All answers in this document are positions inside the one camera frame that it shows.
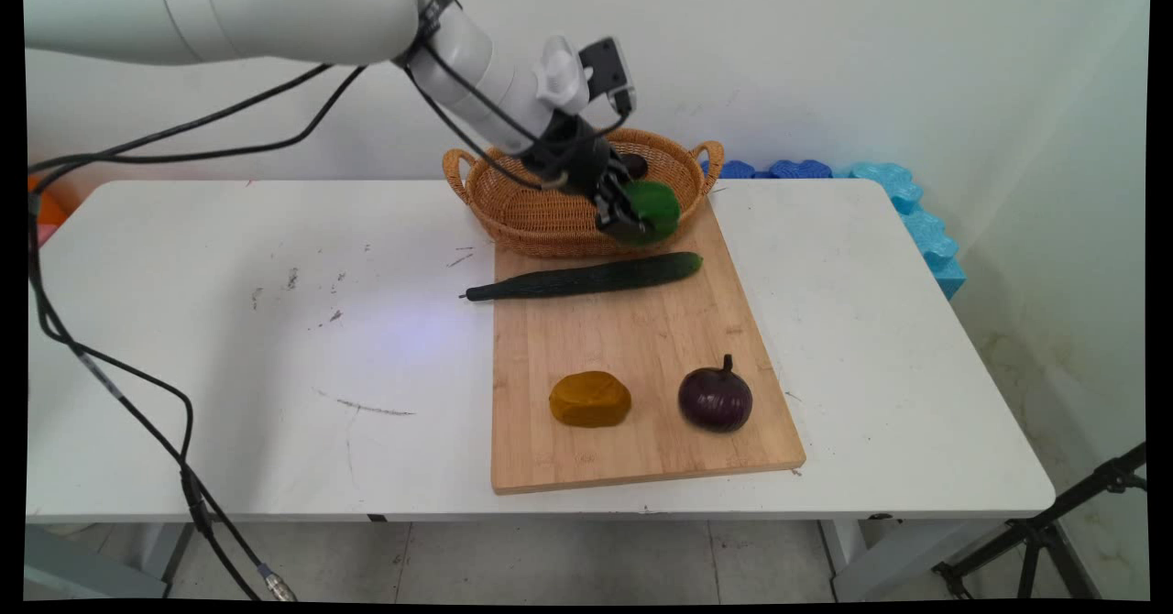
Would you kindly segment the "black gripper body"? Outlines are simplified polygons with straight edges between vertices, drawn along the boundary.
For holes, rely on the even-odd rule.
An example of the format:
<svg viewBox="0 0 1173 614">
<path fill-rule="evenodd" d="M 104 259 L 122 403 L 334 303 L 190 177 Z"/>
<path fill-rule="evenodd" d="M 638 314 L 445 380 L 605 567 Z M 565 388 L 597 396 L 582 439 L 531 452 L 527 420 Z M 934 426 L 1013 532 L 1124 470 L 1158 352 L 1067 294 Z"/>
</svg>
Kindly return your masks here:
<svg viewBox="0 0 1173 614">
<path fill-rule="evenodd" d="M 608 134 L 628 122 L 629 114 L 604 129 L 597 129 L 579 115 L 554 110 L 540 142 L 526 150 L 526 169 L 541 183 L 567 195 L 594 198 L 606 191 L 606 164 L 625 163 L 608 142 Z"/>
</svg>

